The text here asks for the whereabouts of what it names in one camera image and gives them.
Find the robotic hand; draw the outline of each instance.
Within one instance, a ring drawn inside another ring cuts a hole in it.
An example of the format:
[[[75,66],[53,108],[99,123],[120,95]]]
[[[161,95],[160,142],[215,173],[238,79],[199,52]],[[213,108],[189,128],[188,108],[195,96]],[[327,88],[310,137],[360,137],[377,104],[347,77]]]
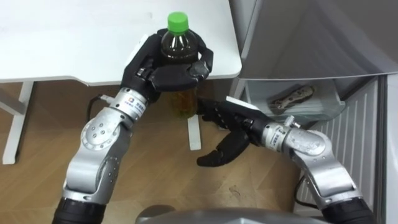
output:
[[[329,138],[318,131],[300,129],[289,116],[277,123],[258,108],[227,97],[226,101],[199,99],[198,114],[231,132],[216,150],[199,157],[197,164],[217,167],[237,158],[252,143],[291,158],[303,171],[318,208],[330,223],[376,223],[347,170],[336,160]]]
[[[181,91],[205,80],[213,65],[213,52],[197,34],[201,59],[193,64],[164,65],[160,43],[166,30],[141,40],[140,49],[124,70],[115,99],[89,121],[80,147],[69,163],[63,195],[53,224],[95,224],[103,220],[123,155],[129,148],[134,123],[163,91]]]

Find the white table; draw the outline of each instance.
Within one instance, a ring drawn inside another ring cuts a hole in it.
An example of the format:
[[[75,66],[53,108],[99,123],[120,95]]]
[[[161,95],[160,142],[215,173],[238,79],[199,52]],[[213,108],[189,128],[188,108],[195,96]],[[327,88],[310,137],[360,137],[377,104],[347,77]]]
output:
[[[238,75],[241,59],[228,0],[1,1],[0,83],[24,82],[19,100],[0,91],[0,108],[14,115],[3,164],[15,163],[33,81],[119,84],[140,38],[166,27],[172,11],[186,12],[190,28],[214,51],[209,79]]]

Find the wooden floor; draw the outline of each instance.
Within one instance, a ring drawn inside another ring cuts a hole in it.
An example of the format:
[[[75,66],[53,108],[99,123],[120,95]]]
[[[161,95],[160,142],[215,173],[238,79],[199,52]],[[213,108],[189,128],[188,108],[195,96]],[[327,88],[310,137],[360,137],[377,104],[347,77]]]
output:
[[[20,85],[0,88],[18,95]],[[35,84],[18,162],[0,166],[0,223],[51,223],[68,161],[79,146],[86,104],[98,93],[117,91],[117,86],[86,87],[76,81]],[[98,103],[93,113],[101,106]],[[11,116],[0,110],[0,152],[10,125]],[[213,150],[226,133],[201,122],[202,150],[189,151],[186,121],[173,118],[162,97],[134,127],[104,223],[133,223],[140,211],[154,204],[179,210],[259,207],[291,211],[299,173],[275,152],[250,146],[226,166],[196,165],[196,158]]]

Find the green bottle cap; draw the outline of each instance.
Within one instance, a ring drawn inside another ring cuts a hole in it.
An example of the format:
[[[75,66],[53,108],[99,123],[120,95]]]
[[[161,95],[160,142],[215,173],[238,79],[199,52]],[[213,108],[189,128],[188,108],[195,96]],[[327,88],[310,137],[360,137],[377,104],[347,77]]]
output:
[[[174,35],[184,34],[188,29],[188,16],[183,12],[173,12],[167,18],[167,29]]]

